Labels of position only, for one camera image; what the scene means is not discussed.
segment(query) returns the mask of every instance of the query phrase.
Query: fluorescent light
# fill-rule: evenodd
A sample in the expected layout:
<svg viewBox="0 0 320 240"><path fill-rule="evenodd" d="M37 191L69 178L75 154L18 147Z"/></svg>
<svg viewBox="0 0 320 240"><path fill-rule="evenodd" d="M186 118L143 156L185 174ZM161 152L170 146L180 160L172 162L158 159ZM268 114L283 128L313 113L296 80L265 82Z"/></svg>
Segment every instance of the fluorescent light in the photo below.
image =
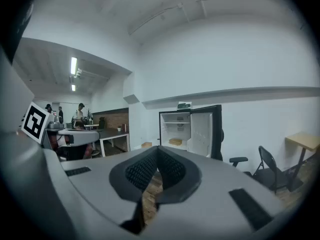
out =
<svg viewBox="0 0 320 240"><path fill-rule="evenodd" d="M71 57L71 74L76 74L77 58Z"/></svg>

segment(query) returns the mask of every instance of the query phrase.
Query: office chair armrest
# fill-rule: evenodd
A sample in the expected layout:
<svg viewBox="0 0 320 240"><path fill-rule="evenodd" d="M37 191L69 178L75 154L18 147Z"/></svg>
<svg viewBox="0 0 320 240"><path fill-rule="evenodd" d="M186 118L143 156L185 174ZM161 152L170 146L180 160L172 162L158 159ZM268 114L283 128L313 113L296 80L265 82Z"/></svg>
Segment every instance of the office chair armrest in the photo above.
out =
<svg viewBox="0 0 320 240"><path fill-rule="evenodd" d="M239 163L239 162L246 162L246 161L248 161L248 158L245 156L233 157L229 159L230 163Z"/></svg>

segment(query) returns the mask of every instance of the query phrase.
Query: black rubber pad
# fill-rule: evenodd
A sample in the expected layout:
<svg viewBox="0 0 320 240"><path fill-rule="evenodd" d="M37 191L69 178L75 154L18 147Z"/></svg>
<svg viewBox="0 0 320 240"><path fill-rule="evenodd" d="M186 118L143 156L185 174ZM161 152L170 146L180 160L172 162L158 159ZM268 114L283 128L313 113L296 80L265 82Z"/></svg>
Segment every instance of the black rubber pad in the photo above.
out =
<svg viewBox="0 0 320 240"><path fill-rule="evenodd" d="M70 177L70 176L83 174L83 173L90 172L90 171L91 171L91 169L88 167L81 167L81 168L72 169L72 170L65 170L65 173L68 177Z"/></svg>
<svg viewBox="0 0 320 240"><path fill-rule="evenodd" d="M273 220L243 188L232 190L229 194L256 231Z"/></svg>

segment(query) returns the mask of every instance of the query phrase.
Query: refrigerator door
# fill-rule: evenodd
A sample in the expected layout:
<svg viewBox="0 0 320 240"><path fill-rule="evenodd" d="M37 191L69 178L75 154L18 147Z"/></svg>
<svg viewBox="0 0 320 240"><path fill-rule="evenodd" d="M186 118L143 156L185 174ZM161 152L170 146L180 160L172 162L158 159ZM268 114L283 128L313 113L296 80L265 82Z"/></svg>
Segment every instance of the refrigerator door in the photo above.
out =
<svg viewBox="0 0 320 240"><path fill-rule="evenodd" d="M222 160L221 105L192 109L190 114L191 138L187 142L187 151Z"/></svg>

